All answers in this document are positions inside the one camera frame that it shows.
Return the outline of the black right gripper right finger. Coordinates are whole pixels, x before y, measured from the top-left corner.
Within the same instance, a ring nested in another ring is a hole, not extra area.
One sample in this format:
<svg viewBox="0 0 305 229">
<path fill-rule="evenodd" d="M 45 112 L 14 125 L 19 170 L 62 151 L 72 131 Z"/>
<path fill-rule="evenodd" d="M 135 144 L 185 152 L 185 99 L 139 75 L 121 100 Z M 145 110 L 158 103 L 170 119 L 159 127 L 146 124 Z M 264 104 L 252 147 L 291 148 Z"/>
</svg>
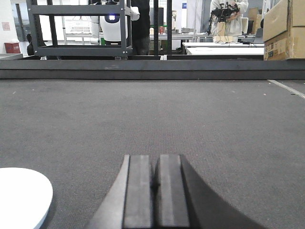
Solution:
<svg viewBox="0 0 305 229">
<path fill-rule="evenodd" d="M 160 155 L 156 166 L 158 229 L 262 229 L 220 197 L 183 155 Z"/>
</svg>

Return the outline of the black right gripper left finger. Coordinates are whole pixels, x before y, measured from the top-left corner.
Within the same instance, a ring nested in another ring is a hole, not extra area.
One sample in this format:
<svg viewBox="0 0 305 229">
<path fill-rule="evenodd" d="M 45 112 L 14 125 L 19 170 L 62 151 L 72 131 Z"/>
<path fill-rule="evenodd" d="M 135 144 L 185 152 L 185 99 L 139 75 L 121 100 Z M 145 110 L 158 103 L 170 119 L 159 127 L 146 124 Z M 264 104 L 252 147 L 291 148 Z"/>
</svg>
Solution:
<svg viewBox="0 0 305 229">
<path fill-rule="evenodd" d="M 153 206 L 149 157 L 125 155 L 120 171 L 87 229 L 151 229 Z"/>
</svg>

